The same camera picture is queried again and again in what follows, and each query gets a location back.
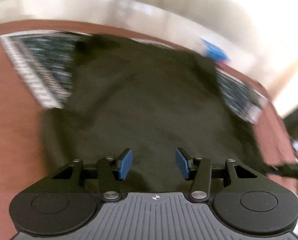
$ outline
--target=silver screw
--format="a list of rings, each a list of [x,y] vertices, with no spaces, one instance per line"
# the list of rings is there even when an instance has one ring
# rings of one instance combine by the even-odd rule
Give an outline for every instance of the silver screw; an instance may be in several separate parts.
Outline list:
[[[207,196],[207,193],[205,193],[204,191],[197,190],[197,191],[192,192],[191,196],[196,199],[202,199]]]
[[[115,191],[107,191],[104,193],[104,198],[106,199],[115,199],[119,197],[119,193]]]

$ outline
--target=patterned rug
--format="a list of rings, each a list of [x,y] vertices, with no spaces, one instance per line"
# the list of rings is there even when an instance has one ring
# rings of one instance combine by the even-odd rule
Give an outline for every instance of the patterned rug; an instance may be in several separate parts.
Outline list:
[[[89,34],[53,30],[36,30],[0,35],[0,42],[15,69],[34,97],[44,108],[62,108],[72,84],[71,52],[75,43]],[[165,49],[172,47],[161,42],[133,39]],[[267,99],[242,81],[218,69],[218,81],[225,103],[243,120],[255,123]]]

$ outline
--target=gray plastic base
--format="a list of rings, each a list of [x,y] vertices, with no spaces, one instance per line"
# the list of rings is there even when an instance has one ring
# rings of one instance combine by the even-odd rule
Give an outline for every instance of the gray plastic base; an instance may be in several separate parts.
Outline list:
[[[295,240],[292,233],[267,240]],[[17,234],[14,240],[251,240],[220,223],[206,204],[190,203],[182,193],[129,193],[106,203],[83,228],[63,236],[41,238]]]

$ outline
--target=wooden surface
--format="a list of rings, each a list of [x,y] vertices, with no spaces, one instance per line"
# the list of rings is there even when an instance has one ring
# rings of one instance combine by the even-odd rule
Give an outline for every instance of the wooden surface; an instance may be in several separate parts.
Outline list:
[[[129,38],[154,39],[108,26],[50,20],[25,20],[0,24],[0,35],[39,29],[109,33]],[[165,43],[176,49],[184,49],[169,42]],[[223,65],[221,68],[241,80],[250,82],[268,97],[266,90],[259,83],[227,66]],[[0,44],[0,240],[11,239],[16,233],[8,211],[12,198],[46,174],[39,144],[41,111],[41,106],[18,76]],[[273,165],[294,162],[286,129],[271,103],[262,112],[254,129],[266,163]],[[270,178],[295,192],[294,179],[283,179],[278,176]]]

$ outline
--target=black and white circular symbol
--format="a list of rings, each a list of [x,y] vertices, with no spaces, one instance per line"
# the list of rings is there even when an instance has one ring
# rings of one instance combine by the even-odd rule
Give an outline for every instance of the black and white circular symbol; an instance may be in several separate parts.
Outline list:
[[[157,200],[157,199],[160,198],[160,196],[158,196],[158,195],[154,195],[152,198],[153,198],[154,200]]]

